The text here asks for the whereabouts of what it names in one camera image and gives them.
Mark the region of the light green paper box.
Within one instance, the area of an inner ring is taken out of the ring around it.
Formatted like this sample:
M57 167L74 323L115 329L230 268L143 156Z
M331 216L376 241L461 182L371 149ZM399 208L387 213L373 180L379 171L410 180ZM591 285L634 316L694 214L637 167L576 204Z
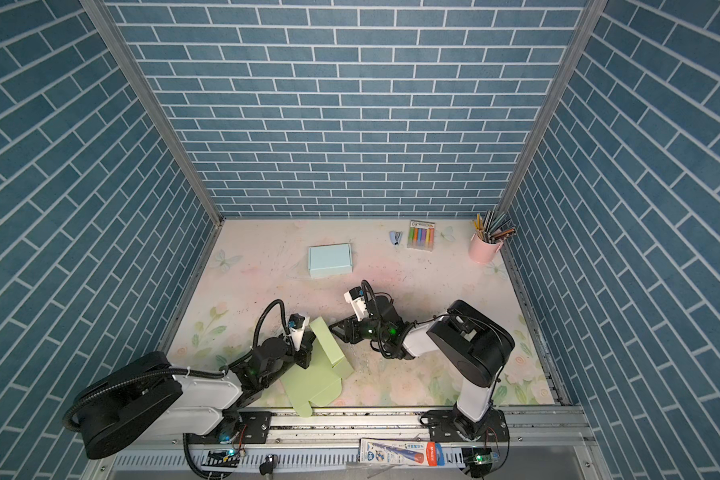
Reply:
M322 317L311 321L309 328L316 335L309 366L294 365L280 378L291 407L301 417L338 399L343 380L354 372Z

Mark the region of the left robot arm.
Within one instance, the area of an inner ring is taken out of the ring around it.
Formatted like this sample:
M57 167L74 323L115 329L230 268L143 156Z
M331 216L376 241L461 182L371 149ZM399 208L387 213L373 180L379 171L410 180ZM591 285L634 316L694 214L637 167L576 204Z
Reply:
M82 436L90 459L114 455L144 436L206 436L236 422L239 409L292 367L308 368L315 339L309 331L294 347L284 335L271 337L214 372L179 368L151 352L79 393L63 426Z

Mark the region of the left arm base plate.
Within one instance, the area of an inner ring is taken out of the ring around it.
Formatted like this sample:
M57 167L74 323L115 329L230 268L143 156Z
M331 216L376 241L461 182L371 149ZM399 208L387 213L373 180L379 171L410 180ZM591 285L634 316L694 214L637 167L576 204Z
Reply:
M191 445L259 445L265 444L273 414L270 411L241 411L224 417L206 435L189 434Z

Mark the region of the light blue paper box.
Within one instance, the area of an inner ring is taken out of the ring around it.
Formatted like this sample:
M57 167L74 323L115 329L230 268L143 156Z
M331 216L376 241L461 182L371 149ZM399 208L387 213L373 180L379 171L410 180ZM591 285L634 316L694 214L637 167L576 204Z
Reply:
M308 248L308 271L312 279L349 274L353 271L349 243Z

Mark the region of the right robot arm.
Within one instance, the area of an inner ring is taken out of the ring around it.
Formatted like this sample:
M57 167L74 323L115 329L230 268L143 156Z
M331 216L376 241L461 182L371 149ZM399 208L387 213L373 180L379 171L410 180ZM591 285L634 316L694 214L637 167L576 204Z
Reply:
M426 321L406 321L388 297L367 298L366 316L354 314L329 326L346 344L370 342L390 360L413 360L441 352L457 369L463 383L450 415L452 427L464 438L485 434L494 407L495 385L515 348L511 334L463 300Z

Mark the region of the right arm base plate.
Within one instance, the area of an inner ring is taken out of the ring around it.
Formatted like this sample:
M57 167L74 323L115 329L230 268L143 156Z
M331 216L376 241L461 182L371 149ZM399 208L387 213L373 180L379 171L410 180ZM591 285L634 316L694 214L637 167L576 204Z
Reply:
M419 416L419 423L436 442L507 442L510 439L504 412L489 408L478 421L470 420L456 407L433 409Z

